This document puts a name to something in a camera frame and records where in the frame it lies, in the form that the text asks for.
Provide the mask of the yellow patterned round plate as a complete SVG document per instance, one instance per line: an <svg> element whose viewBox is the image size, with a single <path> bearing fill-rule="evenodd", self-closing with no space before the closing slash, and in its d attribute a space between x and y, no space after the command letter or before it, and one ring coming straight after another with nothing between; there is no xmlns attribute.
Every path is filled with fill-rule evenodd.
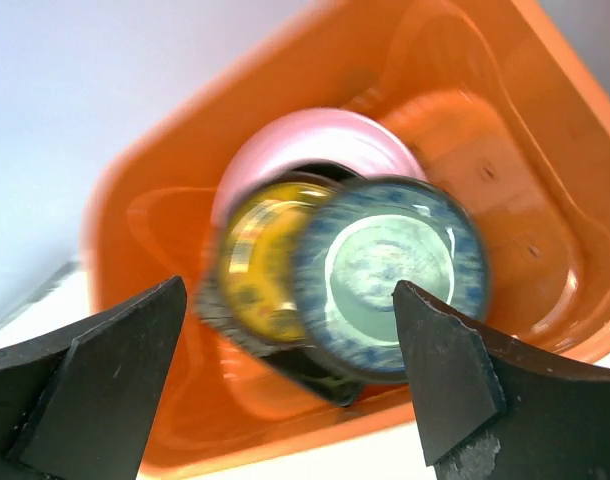
<svg viewBox="0 0 610 480"><path fill-rule="evenodd" d="M221 230L216 279L235 322L272 345L304 340L292 295L291 254L311 215L339 189L313 174L290 174L243 195Z"/></svg>

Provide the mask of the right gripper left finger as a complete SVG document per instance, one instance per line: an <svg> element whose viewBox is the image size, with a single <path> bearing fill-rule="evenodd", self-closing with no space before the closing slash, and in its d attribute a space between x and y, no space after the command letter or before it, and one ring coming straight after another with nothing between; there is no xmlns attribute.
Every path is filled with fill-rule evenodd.
<svg viewBox="0 0 610 480"><path fill-rule="evenodd" d="M175 276L0 348L0 479L135 478L186 305Z"/></svg>

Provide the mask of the blue floral round plate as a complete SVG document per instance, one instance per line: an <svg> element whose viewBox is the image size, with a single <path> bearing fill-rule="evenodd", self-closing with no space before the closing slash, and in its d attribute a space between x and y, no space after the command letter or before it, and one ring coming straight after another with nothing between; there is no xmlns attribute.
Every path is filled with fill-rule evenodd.
<svg viewBox="0 0 610 480"><path fill-rule="evenodd" d="M410 281L485 321L488 249L444 190L402 176L342 183L299 232L291 286L315 358L365 382L402 383L393 292Z"/></svg>

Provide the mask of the pink round plate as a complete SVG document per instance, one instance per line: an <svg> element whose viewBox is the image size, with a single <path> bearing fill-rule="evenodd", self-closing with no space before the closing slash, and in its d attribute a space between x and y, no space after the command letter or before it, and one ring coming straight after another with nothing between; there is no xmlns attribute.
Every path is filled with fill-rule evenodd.
<svg viewBox="0 0 610 480"><path fill-rule="evenodd" d="M411 151L380 123L338 108L299 110L261 128L232 157L214 196L211 223L222 224L251 188L316 160L340 164L363 177L427 179Z"/></svg>

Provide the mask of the black floral square plate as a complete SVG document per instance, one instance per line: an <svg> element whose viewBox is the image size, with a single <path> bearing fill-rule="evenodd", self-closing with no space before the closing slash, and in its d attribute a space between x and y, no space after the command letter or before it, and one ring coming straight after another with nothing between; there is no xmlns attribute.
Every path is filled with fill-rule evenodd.
<svg viewBox="0 0 610 480"><path fill-rule="evenodd" d="M316 160L287 170L265 182L290 174L321 176L338 183L339 188L342 181L357 175L340 164ZM279 415L296 410L293 397L300 390L309 391L316 402L326 401L340 407L350 405L363 390L363 383L315 359L305 333L304 340L299 344L277 346L252 336L235 322L216 279L216 256L221 230L235 204L222 224L215 225L209 269L194 299L194 310L201 322L219 336L221 365L230 390L237 395L260 397L263 407L275 407Z"/></svg>

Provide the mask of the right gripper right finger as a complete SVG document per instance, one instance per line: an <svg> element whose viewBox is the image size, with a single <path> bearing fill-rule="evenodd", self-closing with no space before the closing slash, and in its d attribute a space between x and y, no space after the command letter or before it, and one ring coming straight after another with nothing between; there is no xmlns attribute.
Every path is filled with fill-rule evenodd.
<svg viewBox="0 0 610 480"><path fill-rule="evenodd" d="M393 305L438 478L610 479L609 368L524 343L409 281Z"/></svg>

